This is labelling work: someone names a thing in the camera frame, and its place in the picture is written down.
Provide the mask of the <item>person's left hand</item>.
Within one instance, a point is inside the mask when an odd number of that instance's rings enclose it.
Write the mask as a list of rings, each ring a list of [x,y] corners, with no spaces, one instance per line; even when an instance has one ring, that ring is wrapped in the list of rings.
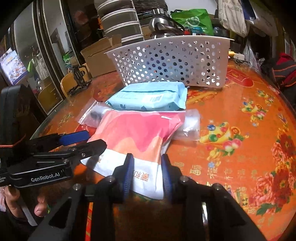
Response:
[[[12,215],[16,218],[25,218],[25,213],[21,209],[21,198],[19,190],[12,186],[6,186],[4,188],[5,202]],[[48,203],[44,194],[39,194],[37,197],[37,205],[34,209],[34,214],[38,217],[44,217],[48,213]]]

